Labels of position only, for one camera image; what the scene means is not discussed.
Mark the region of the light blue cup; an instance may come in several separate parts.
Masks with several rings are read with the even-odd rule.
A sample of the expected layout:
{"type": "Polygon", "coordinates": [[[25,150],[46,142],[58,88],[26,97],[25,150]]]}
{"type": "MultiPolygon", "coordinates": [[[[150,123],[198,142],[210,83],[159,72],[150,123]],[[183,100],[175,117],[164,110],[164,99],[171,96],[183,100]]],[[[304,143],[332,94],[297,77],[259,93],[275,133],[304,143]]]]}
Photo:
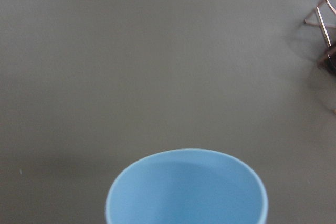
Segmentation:
{"type": "Polygon", "coordinates": [[[106,223],[266,223],[268,196],[241,160],[187,148],[125,168],[106,199],[106,223]]]}

